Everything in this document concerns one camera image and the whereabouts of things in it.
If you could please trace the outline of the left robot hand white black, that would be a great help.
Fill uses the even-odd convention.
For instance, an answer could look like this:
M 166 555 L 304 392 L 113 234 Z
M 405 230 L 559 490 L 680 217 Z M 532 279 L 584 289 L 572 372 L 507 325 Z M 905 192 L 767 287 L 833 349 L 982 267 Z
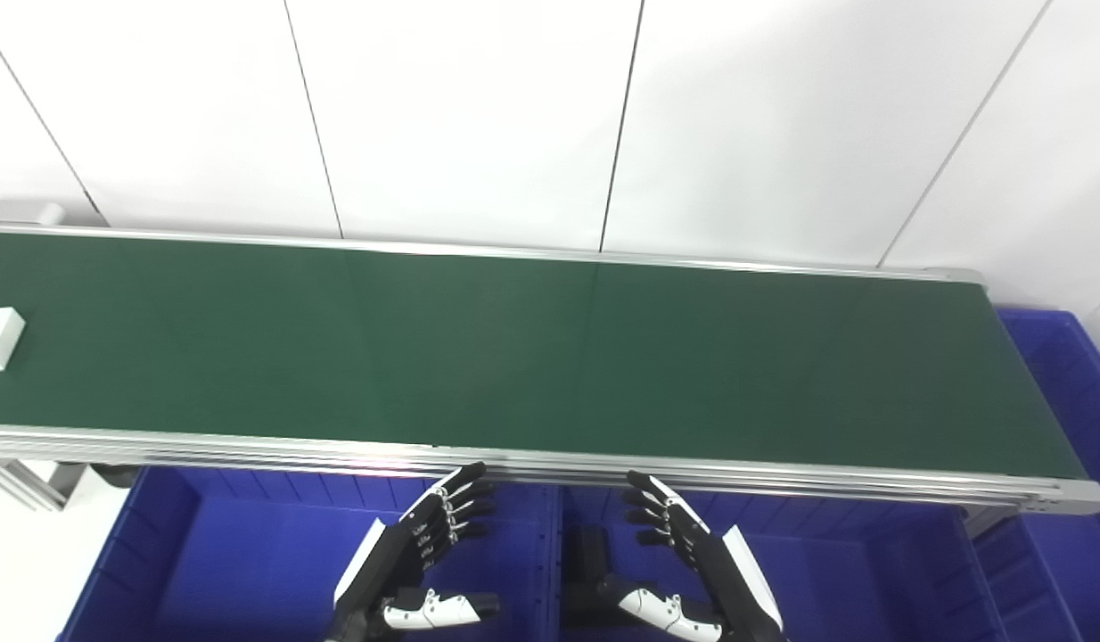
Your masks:
M 482 462 L 435 482 L 395 522 L 375 519 L 333 594 L 326 641 L 399 641 L 410 631 L 453 629 L 501 613 L 496 593 L 440 593 L 425 573 L 457 544 L 488 535 L 475 517 L 496 511 Z

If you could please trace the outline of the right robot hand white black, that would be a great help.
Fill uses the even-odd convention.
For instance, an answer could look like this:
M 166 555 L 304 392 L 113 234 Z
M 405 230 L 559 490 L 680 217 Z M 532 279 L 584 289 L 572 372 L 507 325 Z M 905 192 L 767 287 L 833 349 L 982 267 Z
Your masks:
M 776 595 L 741 530 L 714 532 L 680 492 L 653 475 L 628 471 L 625 479 L 631 485 L 622 495 L 630 506 L 625 521 L 641 528 L 636 543 L 671 549 L 700 577 L 710 608 L 615 573 L 600 582 L 604 600 L 685 641 L 785 641 Z

